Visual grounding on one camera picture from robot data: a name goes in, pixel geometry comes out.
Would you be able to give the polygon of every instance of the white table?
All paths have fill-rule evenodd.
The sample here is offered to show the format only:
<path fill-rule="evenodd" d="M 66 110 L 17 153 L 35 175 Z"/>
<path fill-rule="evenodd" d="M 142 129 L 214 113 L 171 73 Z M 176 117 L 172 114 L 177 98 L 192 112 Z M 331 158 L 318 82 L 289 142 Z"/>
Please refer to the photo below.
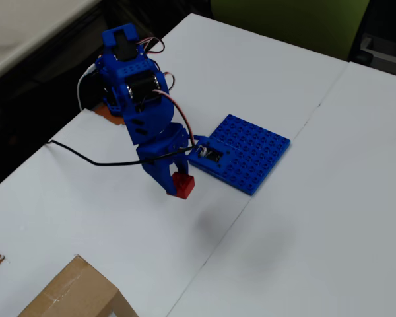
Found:
<path fill-rule="evenodd" d="M 395 76 L 350 64 L 178 316 L 396 316 Z"/>
<path fill-rule="evenodd" d="M 176 76 L 172 96 L 203 135 L 232 113 L 293 139 L 347 66 L 195 15 L 164 41 L 156 60 Z M 87 110 L 54 139 L 95 161 L 137 159 L 125 127 Z M 0 265 L 0 317 L 17 315 L 76 253 L 139 316 L 166 316 L 250 200 L 194 167 L 190 174 L 196 185 L 184 201 L 140 166 L 99 168 L 42 147 L 0 184 L 0 253 L 9 261 Z"/>
<path fill-rule="evenodd" d="M 0 76 L 99 0 L 0 0 Z"/>

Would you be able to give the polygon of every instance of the green chair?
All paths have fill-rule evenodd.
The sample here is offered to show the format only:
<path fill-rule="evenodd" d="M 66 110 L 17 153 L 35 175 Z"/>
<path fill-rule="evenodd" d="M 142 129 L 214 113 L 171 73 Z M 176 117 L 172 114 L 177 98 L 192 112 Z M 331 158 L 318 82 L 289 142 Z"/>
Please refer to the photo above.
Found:
<path fill-rule="evenodd" d="M 348 59 L 370 0 L 211 0 L 216 20 Z"/>

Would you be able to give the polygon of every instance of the brown cardboard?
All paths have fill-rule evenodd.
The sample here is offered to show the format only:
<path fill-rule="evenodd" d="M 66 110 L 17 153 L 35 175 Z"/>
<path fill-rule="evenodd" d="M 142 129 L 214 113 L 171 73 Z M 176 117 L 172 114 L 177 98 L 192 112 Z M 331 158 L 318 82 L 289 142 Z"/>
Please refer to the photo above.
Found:
<path fill-rule="evenodd" d="M 138 317 L 119 289 L 76 256 L 19 317 Z"/>
<path fill-rule="evenodd" d="M 99 105 L 94 112 L 96 114 L 99 114 L 100 116 L 105 117 L 108 121 L 116 124 L 116 125 L 124 125 L 125 120 L 123 117 L 115 117 L 110 113 L 110 110 L 108 110 L 108 107 L 105 104 Z"/>

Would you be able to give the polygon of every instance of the red cube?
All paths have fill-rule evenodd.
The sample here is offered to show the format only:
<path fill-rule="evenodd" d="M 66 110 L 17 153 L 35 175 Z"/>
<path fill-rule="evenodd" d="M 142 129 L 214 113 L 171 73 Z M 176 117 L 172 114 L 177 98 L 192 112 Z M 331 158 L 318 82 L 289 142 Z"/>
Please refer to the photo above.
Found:
<path fill-rule="evenodd" d="M 176 187 L 176 197 L 187 199 L 195 186 L 195 179 L 193 176 L 187 174 L 180 174 L 174 172 L 172 175 L 173 183 Z"/>

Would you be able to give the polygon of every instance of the blue lego baseplate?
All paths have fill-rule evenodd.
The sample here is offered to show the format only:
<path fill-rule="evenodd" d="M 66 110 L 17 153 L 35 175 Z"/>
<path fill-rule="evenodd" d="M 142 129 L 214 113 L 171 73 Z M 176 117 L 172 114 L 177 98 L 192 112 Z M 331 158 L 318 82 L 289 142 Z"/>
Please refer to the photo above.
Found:
<path fill-rule="evenodd" d="M 188 159 L 193 166 L 253 195 L 290 140 L 229 114 L 209 138 L 197 145 L 213 154 L 200 157 L 200 148 L 191 151 Z"/>

